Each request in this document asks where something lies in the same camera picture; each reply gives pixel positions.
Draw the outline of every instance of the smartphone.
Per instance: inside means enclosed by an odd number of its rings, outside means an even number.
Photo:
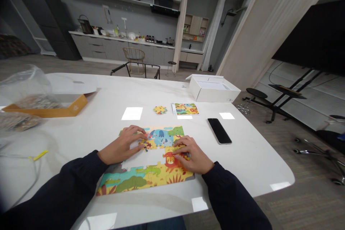
[[[210,124],[213,133],[217,138],[218,144],[231,144],[232,141],[225,132],[222,124],[220,124],[218,119],[207,119],[208,123]]]

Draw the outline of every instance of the refrigerator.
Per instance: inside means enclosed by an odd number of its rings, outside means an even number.
[[[81,59],[79,51],[68,31],[74,31],[66,7],[61,0],[23,0],[51,47],[60,59]]]

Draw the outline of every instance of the chair wheel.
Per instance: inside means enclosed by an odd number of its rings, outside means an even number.
[[[332,178],[331,181],[336,184],[336,185],[344,185],[344,183],[342,183],[340,180]]]

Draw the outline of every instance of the black sweater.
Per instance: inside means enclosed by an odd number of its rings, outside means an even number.
[[[70,229],[107,168],[96,150],[68,162],[31,199],[1,215],[2,229]],[[272,229],[240,181],[218,162],[202,177],[222,229]]]

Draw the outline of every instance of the floor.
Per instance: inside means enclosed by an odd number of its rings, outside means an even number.
[[[112,68],[118,66],[30,55],[0,60],[0,80],[18,71],[24,64],[34,64],[45,73],[104,75],[108,75]],[[166,71],[161,72],[163,80],[183,82],[187,76],[196,73],[195,70],[181,69],[176,77],[170,78],[165,76]],[[154,74],[155,70],[150,71],[148,78],[153,78]],[[128,76],[125,68],[116,72],[116,75]],[[241,98],[244,96],[248,96],[248,94],[242,92],[234,104],[242,103]],[[252,113],[247,116],[247,119],[285,160],[296,180],[295,184],[288,188],[255,198],[270,220],[273,229],[343,230],[345,225],[345,186],[337,186],[330,181],[330,178],[339,177],[331,162],[318,156],[297,155],[292,151],[294,148],[308,149],[305,144],[294,142],[295,137],[308,139],[320,147],[325,148],[326,146],[313,132],[298,121],[283,121],[282,116],[277,115],[276,120],[268,125],[264,121],[270,118],[270,110],[255,103],[251,103],[249,107]],[[220,229],[212,209],[186,215],[184,220],[188,230]]]

